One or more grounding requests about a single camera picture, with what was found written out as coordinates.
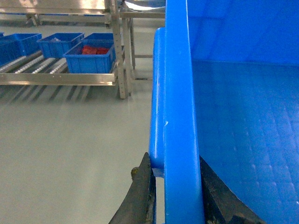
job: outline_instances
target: gray floor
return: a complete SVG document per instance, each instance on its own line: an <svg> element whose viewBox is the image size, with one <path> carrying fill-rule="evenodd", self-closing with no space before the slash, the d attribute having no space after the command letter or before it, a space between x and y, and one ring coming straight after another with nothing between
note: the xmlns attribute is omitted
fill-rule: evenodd
<svg viewBox="0 0 299 224"><path fill-rule="evenodd" d="M136 48L152 51L161 21L137 21ZM107 32L104 26L23 27L6 34ZM137 61L141 77L151 60ZM151 81L134 81L132 97L115 87L0 86L0 223L107 224L148 150ZM164 222L164 182L157 180L157 223Z"/></svg>

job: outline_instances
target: metal table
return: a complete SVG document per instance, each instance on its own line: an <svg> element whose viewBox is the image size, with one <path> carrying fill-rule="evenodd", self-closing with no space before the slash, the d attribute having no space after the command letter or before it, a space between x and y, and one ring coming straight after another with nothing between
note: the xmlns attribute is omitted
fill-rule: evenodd
<svg viewBox="0 0 299 224"><path fill-rule="evenodd" d="M135 54L135 42L134 42L134 23L133 18L144 18L144 19L164 19L165 18L165 8L157 8L146 11L136 11L130 9L123 4L120 9L120 17L122 18L123 26L123 37L125 45L126 54L126 68L130 70L130 51L132 55L132 65L133 69L136 67L136 58L152 58L153 55L136 55Z"/></svg>
<svg viewBox="0 0 299 224"><path fill-rule="evenodd" d="M130 76L123 66L117 0L0 0L0 13L110 15L116 62L109 74L69 74L63 60L45 60L40 53L22 57L0 68L0 84L119 85L120 97L131 95Z"/></svg>

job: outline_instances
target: stainless steel rack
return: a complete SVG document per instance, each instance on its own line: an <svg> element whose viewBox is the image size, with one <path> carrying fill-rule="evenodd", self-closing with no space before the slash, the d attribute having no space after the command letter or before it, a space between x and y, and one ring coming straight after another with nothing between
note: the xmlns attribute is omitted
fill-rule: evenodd
<svg viewBox="0 0 299 224"><path fill-rule="evenodd" d="M130 76L123 66L117 0L0 0L0 13L105 15L111 20L116 52L115 64L108 74L70 74L65 59L45 59L41 52L37 52L1 67L0 84L118 85L122 99L131 95Z"/></svg>

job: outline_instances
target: blue plastic bin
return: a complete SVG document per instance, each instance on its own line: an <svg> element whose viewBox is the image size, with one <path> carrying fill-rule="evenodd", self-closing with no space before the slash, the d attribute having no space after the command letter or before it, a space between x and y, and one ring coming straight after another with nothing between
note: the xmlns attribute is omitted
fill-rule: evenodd
<svg viewBox="0 0 299 224"><path fill-rule="evenodd" d="M77 45L83 37L84 33L56 33L37 42L45 58L61 58L63 54Z"/></svg>
<svg viewBox="0 0 299 224"><path fill-rule="evenodd" d="M166 224L204 223L199 155L266 223L299 223L298 11L284 0L167 2L149 147Z"/></svg>
<svg viewBox="0 0 299 224"><path fill-rule="evenodd" d="M109 48L110 50L105 55L82 55L82 49L85 45ZM81 42L64 54L64 57L70 73L109 73L115 60L114 51L113 42Z"/></svg>
<svg viewBox="0 0 299 224"><path fill-rule="evenodd" d="M14 42L0 42L0 66L21 57L18 46Z"/></svg>
<svg viewBox="0 0 299 224"><path fill-rule="evenodd" d="M0 37L0 42L14 41L19 47L21 55L27 56L39 50L37 40L41 38L41 34L11 34Z"/></svg>

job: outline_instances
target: red item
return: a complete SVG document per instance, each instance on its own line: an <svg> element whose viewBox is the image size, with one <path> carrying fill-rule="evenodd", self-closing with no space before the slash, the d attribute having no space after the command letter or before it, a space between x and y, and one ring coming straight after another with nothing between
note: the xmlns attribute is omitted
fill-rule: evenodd
<svg viewBox="0 0 299 224"><path fill-rule="evenodd" d="M85 45L82 50L83 55L105 55L109 51L108 48L94 48L88 45Z"/></svg>

